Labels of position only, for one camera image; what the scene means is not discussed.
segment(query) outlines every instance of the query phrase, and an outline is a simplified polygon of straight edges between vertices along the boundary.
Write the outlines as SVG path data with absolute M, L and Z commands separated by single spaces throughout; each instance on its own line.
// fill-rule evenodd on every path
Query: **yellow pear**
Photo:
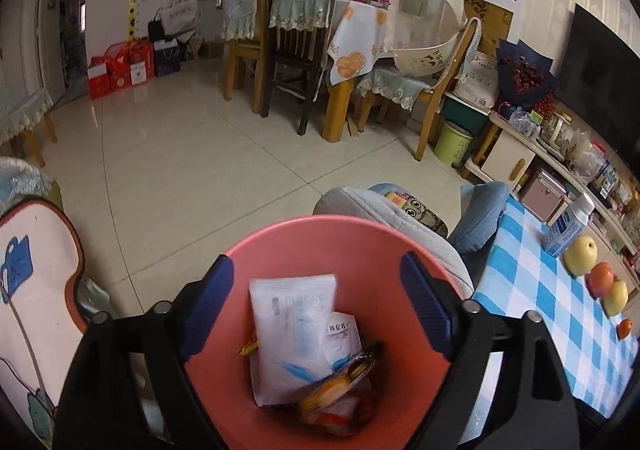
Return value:
M 616 280 L 611 284 L 609 292 L 602 299 L 602 308 L 609 318 L 622 313 L 625 308 L 629 293 L 626 290 L 626 282 Z
M 591 237 L 582 235 L 564 252 L 564 266 L 573 276 L 589 273 L 598 260 L 598 247 Z

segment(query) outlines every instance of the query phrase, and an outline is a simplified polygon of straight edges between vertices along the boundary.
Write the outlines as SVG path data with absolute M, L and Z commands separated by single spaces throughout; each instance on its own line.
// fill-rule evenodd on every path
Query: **cabinet handle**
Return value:
M 522 170 L 524 163 L 524 158 L 521 158 L 520 161 L 516 163 L 516 166 L 514 167 L 513 171 L 511 172 L 511 176 L 509 177 L 509 181 L 516 181 L 516 178 L 518 177 L 520 170 Z

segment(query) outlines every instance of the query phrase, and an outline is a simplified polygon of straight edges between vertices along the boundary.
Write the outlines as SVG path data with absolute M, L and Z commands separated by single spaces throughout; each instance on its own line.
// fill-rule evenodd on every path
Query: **apple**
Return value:
M 625 318 L 622 322 L 620 322 L 618 324 L 618 327 L 616 327 L 618 340 L 624 340 L 626 337 L 628 337 L 633 325 L 634 323 L 631 320 L 629 320 L 629 318 Z
M 609 318 L 622 313 L 625 308 L 629 293 L 626 290 L 624 280 L 616 280 L 611 284 L 611 289 L 602 299 L 602 308 Z
M 564 266 L 573 276 L 589 273 L 596 264 L 598 247 L 591 237 L 582 235 L 564 252 Z
M 584 278 L 587 290 L 592 298 L 602 298 L 613 284 L 613 271 L 606 262 L 596 264 Z

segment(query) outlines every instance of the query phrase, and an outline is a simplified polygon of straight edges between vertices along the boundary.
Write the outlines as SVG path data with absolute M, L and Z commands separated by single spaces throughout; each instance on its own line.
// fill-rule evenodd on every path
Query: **blue checkered tablecloth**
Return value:
M 512 196 L 498 219 L 494 246 L 473 299 L 494 314 L 542 314 L 574 397 L 610 417 L 629 381 L 638 352 L 633 335 L 618 340 L 622 315 L 607 318 L 600 302 L 569 276 L 560 258 L 541 246 L 546 228 Z M 501 354 L 492 354 L 463 440 L 479 435 L 495 392 Z

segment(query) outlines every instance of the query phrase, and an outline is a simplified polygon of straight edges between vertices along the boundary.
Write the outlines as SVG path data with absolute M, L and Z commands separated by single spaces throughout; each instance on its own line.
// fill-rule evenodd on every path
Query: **pink trash can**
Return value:
M 202 351 L 185 369 L 230 450 L 402 449 L 423 420 L 449 369 L 433 351 L 400 281 L 400 260 L 414 251 L 431 276 L 449 280 L 423 247 L 388 226 L 345 216 L 309 216 L 267 226 L 240 240 L 231 291 Z M 256 406 L 248 359 L 240 347 L 254 330 L 252 278 L 334 273 L 335 310 L 352 314 L 363 345 L 382 341 L 385 355 L 372 376 L 374 419 L 340 438 L 302 423 L 286 423 Z

